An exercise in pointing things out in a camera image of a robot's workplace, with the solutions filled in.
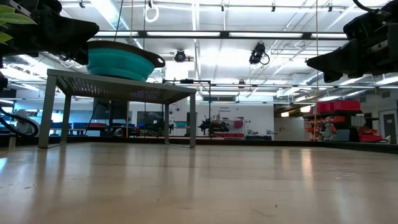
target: metal table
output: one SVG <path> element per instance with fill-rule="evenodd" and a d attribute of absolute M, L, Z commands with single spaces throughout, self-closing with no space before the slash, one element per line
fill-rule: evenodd
<path fill-rule="evenodd" d="M 47 149 L 49 147 L 51 115 L 56 86 L 65 94 L 61 143 L 66 143 L 68 137 L 72 96 L 164 104 L 165 130 L 169 129 L 169 105 L 178 100 L 190 97 L 190 147 L 193 148 L 196 146 L 195 93 L 197 91 L 195 89 L 52 69 L 47 70 L 47 75 L 42 124 L 39 136 L 39 148 L 41 149 Z M 165 143 L 168 144 L 169 132 L 165 131 L 164 133 Z"/>

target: wooden floor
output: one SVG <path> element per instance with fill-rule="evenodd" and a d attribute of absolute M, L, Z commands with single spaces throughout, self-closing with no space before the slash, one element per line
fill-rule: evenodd
<path fill-rule="evenodd" d="M 0 223 L 397 223 L 398 156 L 69 144 L 0 152 Z"/>

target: table top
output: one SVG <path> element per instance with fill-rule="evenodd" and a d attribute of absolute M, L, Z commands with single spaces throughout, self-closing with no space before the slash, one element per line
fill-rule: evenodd
<path fill-rule="evenodd" d="M 52 69 L 47 75 L 56 76 L 57 86 L 72 96 L 171 104 L 197 92 L 193 88 Z"/>

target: teal bowl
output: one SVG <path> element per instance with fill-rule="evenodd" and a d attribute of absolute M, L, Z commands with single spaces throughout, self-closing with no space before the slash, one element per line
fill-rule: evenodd
<path fill-rule="evenodd" d="M 146 82 L 155 68 L 164 66 L 161 56 L 129 44 L 107 40 L 88 42 L 87 71 L 91 75 Z"/>

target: green leaf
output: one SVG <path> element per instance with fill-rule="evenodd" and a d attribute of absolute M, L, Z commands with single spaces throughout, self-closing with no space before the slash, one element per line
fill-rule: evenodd
<path fill-rule="evenodd" d="M 12 37 L 10 35 L 0 32 L 0 42 L 4 43 L 5 41 L 11 40 L 11 39 L 12 39 Z"/>
<path fill-rule="evenodd" d="M 0 14 L 2 13 L 14 13 L 15 9 L 9 6 L 0 6 Z"/>
<path fill-rule="evenodd" d="M 17 13 L 2 13 L 0 14 L 0 21 L 11 24 L 36 24 L 31 18 Z"/>

